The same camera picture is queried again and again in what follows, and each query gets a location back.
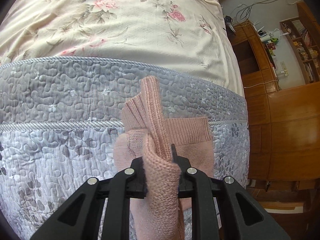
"silver bolt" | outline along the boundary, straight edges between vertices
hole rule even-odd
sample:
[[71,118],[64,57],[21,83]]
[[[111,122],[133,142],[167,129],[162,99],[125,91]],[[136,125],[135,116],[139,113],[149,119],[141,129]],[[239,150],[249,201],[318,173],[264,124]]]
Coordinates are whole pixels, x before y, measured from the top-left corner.
[[88,179],[87,182],[89,185],[94,185],[98,182],[98,180],[97,180],[97,178],[92,177],[92,178]]
[[197,173],[197,169],[196,168],[189,168],[189,169],[187,169],[187,173],[196,174]]
[[131,174],[134,173],[134,169],[132,169],[132,168],[127,168],[127,169],[124,170],[124,173],[127,174],[127,175],[131,175]]
[[233,178],[233,177],[225,177],[224,178],[224,181],[226,182],[226,183],[228,183],[228,184],[232,184],[232,183],[234,183],[235,182],[235,179]]

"gray quilted fabric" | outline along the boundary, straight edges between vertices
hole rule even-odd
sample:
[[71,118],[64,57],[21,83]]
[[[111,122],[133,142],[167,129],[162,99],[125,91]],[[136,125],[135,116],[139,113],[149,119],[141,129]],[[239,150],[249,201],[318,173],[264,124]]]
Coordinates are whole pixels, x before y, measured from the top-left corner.
[[[0,66],[0,208],[21,239],[30,239],[89,177],[116,174],[112,152],[124,132],[120,110],[147,75],[160,81],[165,117],[209,118],[213,176],[231,175],[245,186],[247,110],[235,93],[123,60],[50,57],[10,63]],[[190,236],[190,214],[185,218]]]

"black object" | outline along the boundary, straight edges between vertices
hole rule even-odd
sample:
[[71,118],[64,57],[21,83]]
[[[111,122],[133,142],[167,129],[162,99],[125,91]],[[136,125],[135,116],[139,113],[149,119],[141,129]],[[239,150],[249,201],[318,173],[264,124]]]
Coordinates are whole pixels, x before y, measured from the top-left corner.
[[[209,178],[200,170],[190,170],[189,160],[177,156],[174,145],[172,152],[173,161],[182,171],[178,197],[192,198],[193,240],[220,239],[213,197],[217,198],[225,240],[290,240],[232,177]],[[97,239],[105,198],[108,204],[101,240],[128,240],[130,198],[144,198],[146,194],[142,158],[137,158],[132,161],[131,169],[117,173],[112,179],[87,180],[31,240]]]

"ribbed cuff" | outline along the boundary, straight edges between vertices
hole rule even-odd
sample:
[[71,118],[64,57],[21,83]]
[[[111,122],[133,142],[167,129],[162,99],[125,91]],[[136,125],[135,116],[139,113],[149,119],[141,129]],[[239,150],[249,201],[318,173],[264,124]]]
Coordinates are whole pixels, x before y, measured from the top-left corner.
[[168,118],[165,125],[171,143],[176,146],[211,140],[207,117]]

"wall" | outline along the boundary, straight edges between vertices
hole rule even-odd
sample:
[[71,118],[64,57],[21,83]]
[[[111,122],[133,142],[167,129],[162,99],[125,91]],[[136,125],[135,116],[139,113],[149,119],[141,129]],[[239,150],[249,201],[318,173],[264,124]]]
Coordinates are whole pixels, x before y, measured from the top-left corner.
[[[220,0],[222,5],[222,10],[224,15],[229,15],[235,17],[238,10],[235,9],[238,5],[244,3],[246,5],[251,5],[255,2],[263,0]],[[289,3],[293,3],[298,0],[288,0]],[[280,21],[298,17],[298,9],[296,5],[288,5],[286,0],[279,0],[269,4],[257,4],[252,7],[250,14],[250,20],[252,22],[261,22],[256,25],[256,28],[265,27],[264,31],[274,31],[274,29],[280,29]],[[279,37],[280,32],[274,32],[274,37]],[[276,46],[275,54],[277,57],[277,66],[279,71],[282,70],[280,62],[284,61],[288,69],[288,77],[279,78],[279,86],[281,89],[286,89],[290,87],[296,87],[304,85],[303,75],[297,61],[297,58],[287,40],[287,37],[282,36],[279,45]]]
[[[238,5],[242,3],[251,5],[260,1],[264,0],[220,0],[220,4],[223,6],[224,15],[235,17],[239,10],[239,8],[235,9]],[[256,26],[257,29],[264,26],[265,31],[273,31],[275,28],[279,28],[280,21],[297,16],[298,10],[296,5],[288,5],[286,0],[279,0],[269,4],[254,5],[249,19],[253,22],[261,22],[261,24]]]
[[[279,35],[282,33],[283,32],[276,31],[274,32],[274,37],[279,37]],[[276,45],[274,54],[276,55],[276,73],[280,74],[280,72],[282,71],[282,67],[280,64],[280,62],[282,61],[284,61],[289,73],[287,77],[279,77],[279,86],[281,87],[281,89],[304,85],[305,82],[300,65],[286,36],[280,37],[280,41],[278,45]]]

